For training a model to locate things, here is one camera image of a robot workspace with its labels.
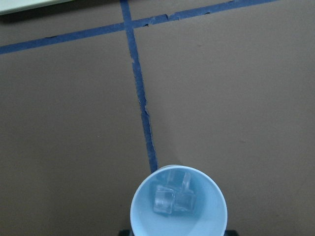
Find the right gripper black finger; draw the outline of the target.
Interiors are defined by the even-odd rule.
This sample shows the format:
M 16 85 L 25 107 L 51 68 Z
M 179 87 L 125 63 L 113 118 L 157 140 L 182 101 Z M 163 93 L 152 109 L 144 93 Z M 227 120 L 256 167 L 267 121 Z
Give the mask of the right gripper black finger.
M 239 236 L 236 230 L 226 230 L 223 236 Z

